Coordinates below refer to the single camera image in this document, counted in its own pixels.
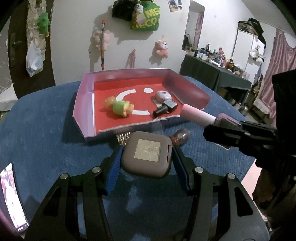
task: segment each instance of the phone screen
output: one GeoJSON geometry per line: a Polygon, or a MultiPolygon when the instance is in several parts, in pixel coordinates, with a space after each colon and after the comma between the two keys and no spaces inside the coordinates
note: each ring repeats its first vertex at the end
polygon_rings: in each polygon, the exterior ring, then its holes
{"type": "Polygon", "coordinates": [[[11,220],[18,232],[24,232],[28,228],[29,223],[17,195],[12,163],[2,170],[0,178],[5,203],[11,220]]]}

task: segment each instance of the plastic bag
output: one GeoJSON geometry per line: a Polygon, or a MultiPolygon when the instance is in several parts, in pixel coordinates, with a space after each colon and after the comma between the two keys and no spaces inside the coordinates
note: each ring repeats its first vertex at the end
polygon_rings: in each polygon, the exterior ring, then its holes
{"type": "Polygon", "coordinates": [[[158,30],[160,7],[152,1],[142,1],[139,4],[143,12],[137,14],[134,10],[131,20],[131,29],[135,31],[156,31],[158,30]]]}
{"type": "Polygon", "coordinates": [[[131,21],[137,0],[117,0],[113,4],[112,17],[131,21]]]}
{"type": "Polygon", "coordinates": [[[26,57],[26,70],[30,77],[43,70],[43,60],[40,48],[31,41],[26,57]]]}

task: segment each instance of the orange ball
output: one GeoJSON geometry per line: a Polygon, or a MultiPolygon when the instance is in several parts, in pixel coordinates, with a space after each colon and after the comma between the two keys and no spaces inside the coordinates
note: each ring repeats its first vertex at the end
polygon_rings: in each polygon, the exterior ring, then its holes
{"type": "Polygon", "coordinates": [[[104,100],[104,108],[107,110],[112,110],[113,104],[116,102],[116,97],[111,96],[104,100]]]}

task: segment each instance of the photo on wall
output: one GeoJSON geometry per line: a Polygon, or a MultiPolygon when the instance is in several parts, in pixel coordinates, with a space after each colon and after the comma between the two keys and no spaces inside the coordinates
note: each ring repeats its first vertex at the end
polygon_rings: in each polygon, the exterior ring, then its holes
{"type": "Polygon", "coordinates": [[[168,3],[171,12],[183,11],[182,0],[168,0],[168,3]]]}

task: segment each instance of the green plush toy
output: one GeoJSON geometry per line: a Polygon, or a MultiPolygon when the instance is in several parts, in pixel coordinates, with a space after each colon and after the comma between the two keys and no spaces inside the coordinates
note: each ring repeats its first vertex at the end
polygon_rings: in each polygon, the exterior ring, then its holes
{"type": "Polygon", "coordinates": [[[44,12],[40,15],[37,26],[40,34],[45,34],[46,37],[49,36],[48,26],[50,25],[50,21],[48,19],[48,13],[44,12]]]}

